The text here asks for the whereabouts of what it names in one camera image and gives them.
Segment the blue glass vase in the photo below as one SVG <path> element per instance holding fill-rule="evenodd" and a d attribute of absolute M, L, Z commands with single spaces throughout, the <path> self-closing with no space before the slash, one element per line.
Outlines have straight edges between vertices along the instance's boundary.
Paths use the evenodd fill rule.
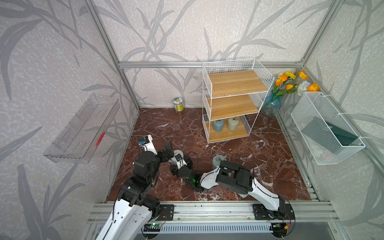
<path fill-rule="evenodd" d="M 282 105 L 283 92 L 277 91 L 267 94 L 261 112 L 266 116 L 274 116 Z"/>

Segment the white canister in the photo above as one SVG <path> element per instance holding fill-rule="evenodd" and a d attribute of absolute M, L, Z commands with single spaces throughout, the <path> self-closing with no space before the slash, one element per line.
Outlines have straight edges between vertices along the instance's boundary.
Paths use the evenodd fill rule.
<path fill-rule="evenodd" d="M 184 153 L 182 150 L 174 150 L 174 162 L 177 163 L 179 161 L 182 161 L 184 159 Z"/>

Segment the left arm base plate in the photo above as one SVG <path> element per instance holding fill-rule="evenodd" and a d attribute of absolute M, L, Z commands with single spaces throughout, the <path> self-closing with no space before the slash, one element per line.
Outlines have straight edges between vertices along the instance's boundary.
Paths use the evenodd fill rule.
<path fill-rule="evenodd" d="M 152 211 L 153 221 L 172 221 L 175 213 L 175 205 L 173 204 L 160 204 L 157 205 Z"/>

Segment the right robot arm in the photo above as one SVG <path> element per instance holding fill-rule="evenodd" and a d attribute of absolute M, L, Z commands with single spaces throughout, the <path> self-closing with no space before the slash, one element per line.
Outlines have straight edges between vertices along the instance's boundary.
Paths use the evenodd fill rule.
<path fill-rule="evenodd" d="M 192 159 L 177 154 L 170 160 L 170 171 L 195 192 L 203 193 L 220 185 L 242 198 L 251 196 L 258 200 L 271 219 L 284 218 L 287 214 L 285 199 L 270 192 L 257 181 L 249 169 L 236 163 L 223 159 L 212 171 L 197 174 L 193 169 Z"/>

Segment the white wire shelf rack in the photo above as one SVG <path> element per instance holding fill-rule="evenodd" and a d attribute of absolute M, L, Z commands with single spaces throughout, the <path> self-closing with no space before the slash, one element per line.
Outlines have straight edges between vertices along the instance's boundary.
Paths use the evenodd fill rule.
<path fill-rule="evenodd" d="M 274 83 L 273 75 L 256 58 L 206 62 L 202 66 L 203 127 L 209 144 L 248 137 Z M 229 118 L 239 118 L 236 131 Z M 213 121 L 224 120 L 221 132 Z"/>

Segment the orange yellow artificial flowers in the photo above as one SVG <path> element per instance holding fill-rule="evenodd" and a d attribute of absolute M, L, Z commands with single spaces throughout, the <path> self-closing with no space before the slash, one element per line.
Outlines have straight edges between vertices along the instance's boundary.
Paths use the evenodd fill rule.
<path fill-rule="evenodd" d="M 272 89 L 272 94 L 278 97 L 285 94 L 303 96 L 307 92 L 319 92 L 320 86 L 315 82 L 309 83 L 308 78 L 306 69 L 301 70 L 297 76 L 292 72 L 279 74 Z"/>

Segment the tall light blue canister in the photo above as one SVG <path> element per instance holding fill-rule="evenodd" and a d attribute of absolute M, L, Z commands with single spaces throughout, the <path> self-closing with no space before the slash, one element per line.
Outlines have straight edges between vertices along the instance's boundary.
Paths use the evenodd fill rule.
<path fill-rule="evenodd" d="M 221 162 L 225 161 L 227 159 L 226 156 L 223 155 L 215 155 L 213 157 L 213 170 L 215 170 L 217 167 L 220 166 Z"/>

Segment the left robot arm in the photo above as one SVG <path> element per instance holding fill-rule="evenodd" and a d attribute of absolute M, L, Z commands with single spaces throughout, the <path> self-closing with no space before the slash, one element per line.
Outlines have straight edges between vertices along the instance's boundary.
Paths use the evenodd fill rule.
<path fill-rule="evenodd" d="M 140 139 L 134 172 L 121 186 L 113 210 L 98 240 L 133 240 L 151 219 L 160 215 L 160 200 L 149 195 L 162 163 L 174 156 L 172 142 L 157 151 L 149 137 Z"/>

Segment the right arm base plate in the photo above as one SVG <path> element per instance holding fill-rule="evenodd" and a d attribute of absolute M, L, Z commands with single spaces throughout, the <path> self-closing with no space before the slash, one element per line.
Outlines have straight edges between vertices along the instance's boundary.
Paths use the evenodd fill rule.
<path fill-rule="evenodd" d="M 277 211 L 267 210 L 262 204 L 252 205 L 255 220 L 264 221 L 293 221 L 296 219 L 295 212 L 289 203 L 280 205 Z"/>

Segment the small sage green canister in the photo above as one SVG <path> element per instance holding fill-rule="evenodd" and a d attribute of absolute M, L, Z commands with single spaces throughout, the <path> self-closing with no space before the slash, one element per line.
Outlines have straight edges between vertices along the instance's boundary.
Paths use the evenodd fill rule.
<path fill-rule="evenodd" d="M 235 118 L 229 118 L 228 119 L 228 123 L 227 123 L 227 128 L 230 130 L 230 131 L 236 131 L 237 128 L 239 127 L 239 124 L 240 124 L 240 120 L 239 118 L 235 117 Z"/>

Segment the small blue-grey canister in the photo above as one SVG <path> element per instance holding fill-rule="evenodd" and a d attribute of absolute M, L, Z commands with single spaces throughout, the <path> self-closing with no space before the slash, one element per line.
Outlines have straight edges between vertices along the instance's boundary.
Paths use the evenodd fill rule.
<path fill-rule="evenodd" d="M 215 120 L 213 121 L 213 129 L 216 132 L 221 132 L 224 128 L 224 120 Z"/>

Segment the aluminium front rail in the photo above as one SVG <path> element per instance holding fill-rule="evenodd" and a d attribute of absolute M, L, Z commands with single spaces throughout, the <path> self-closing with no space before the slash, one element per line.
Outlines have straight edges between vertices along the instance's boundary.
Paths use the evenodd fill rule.
<path fill-rule="evenodd" d="M 168 223 L 254 222 L 255 201 L 164 202 L 174 205 L 173 220 Z M 338 222 L 330 202 L 291 201 L 297 222 Z"/>

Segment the clear acrylic wall shelf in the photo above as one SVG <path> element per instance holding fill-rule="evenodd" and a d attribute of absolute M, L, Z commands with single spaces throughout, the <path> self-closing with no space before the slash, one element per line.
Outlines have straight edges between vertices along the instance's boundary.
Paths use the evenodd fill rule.
<path fill-rule="evenodd" d="M 91 94 L 43 156 L 54 163 L 89 163 L 120 107 L 119 98 Z"/>

